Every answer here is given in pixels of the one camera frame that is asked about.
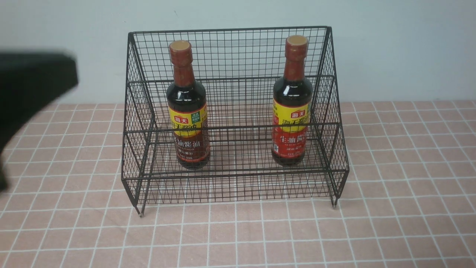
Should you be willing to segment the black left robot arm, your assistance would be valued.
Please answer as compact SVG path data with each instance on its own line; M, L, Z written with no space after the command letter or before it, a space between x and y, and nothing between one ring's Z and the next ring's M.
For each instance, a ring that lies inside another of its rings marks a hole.
M2 51L0 149L38 112L78 85L76 59L52 51Z

